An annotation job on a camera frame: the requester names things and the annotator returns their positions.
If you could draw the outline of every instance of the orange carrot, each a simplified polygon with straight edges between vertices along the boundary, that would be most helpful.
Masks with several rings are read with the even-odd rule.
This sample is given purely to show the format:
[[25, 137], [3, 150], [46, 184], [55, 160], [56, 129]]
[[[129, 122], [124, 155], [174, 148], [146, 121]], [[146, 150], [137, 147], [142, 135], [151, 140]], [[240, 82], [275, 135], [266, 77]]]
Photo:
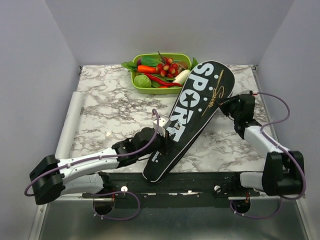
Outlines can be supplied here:
[[157, 74], [157, 70], [155, 67], [145, 65], [139, 65], [137, 68], [137, 72], [144, 74]]

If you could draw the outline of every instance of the green plastic tray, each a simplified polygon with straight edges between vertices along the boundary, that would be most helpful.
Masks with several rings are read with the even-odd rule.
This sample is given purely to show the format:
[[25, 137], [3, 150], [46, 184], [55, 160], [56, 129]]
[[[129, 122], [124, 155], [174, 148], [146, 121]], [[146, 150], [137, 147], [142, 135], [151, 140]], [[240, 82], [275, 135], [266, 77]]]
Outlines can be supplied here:
[[[167, 58], [173, 58], [173, 60], [177, 60], [177, 61], [182, 61], [182, 62], [186, 62], [186, 64], [188, 65], [188, 69], [191, 68], [191, 61], [190, 58], [184, 54], [181, 53], [161, 53], [162, 56], [167, 57]], [[154, 57], [156, 59], [159, 59], [159, 54], [158, 53], [148, 53], [148, 54], [141, 54], [136, 56], [133, 59], [133, 62], [136, 64], [139, 60], [139, 58], [141, 58], [142, 56], [150, 56], [150, 57]], [[182, 87], [169, 87], [169, 88], [143, 88], [143, 87], [138, 87], [134, 84], [134, 79], [136, 77], [136, 72], [132, 72], [131, 73], [131, 82], [132, 85], [137, 89], [137, 91], [141, 94], [179, 94]]]

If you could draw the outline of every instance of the green cabbage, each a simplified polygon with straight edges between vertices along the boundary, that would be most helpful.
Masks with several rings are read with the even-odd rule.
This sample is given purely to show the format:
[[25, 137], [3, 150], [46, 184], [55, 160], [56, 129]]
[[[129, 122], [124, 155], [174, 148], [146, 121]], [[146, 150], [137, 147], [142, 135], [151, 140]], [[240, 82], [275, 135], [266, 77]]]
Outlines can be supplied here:
[[136, 87], [139, 87], [139, 88], [145, 88], [145, 89], [151, 88], [150, 79], [146, 75], [143, 75], [143, 74], [137, 75], [134, 78], [133, 83]]

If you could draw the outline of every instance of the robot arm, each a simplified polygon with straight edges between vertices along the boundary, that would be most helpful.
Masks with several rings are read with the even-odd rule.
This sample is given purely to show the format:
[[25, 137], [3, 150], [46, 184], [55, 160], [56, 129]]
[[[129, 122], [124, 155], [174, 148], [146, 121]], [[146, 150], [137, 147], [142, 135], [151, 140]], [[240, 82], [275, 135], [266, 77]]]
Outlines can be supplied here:
[[303, 172], [304, 157], [299, 151], [290, 151], [267, 133], [262, 132], [261, 124], [253, 119], [255, 109], [253, 93], [220, 98], [217, 102], [222, 113], [233, 118], [234, 130], [239, 136], [254, 146], [265, 158], [263, 172], [240, 174], [241, 185], [265, 192], [269, 196], [300, 194], [303, 188], [302, 176], [287, 153], [294, 157]]
[[64, 194], [99, 192], [108, 178], [97, 172], [134, 164], [156, 150], [166, 154], [174, 146], [166, 131], [170, 120], [166, 117], [158, 120], [159, 125], [157, 120], [153, 122], [154, 129], [145, 127], [134, 137], [90, 155], [60, 159], [46, 156], [29, 175], [34, 194], [25, 192], [25, 195], [34, 196], [36, 204], [42, 205]]

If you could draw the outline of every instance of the screw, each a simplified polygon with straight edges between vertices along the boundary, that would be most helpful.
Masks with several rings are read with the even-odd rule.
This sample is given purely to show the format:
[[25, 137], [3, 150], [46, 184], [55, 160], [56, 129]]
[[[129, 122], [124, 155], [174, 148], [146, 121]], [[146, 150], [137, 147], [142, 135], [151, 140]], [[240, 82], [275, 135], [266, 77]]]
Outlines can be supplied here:
[[214, 186], [214, 191], [216, 191], [217, 193], [220, 193], [221, 187], [219, 185]]
[[122, 187], [121, 187], [121, 192], [127, 192], [127, 191], [128, 191], [127, 186], [122, 186]]

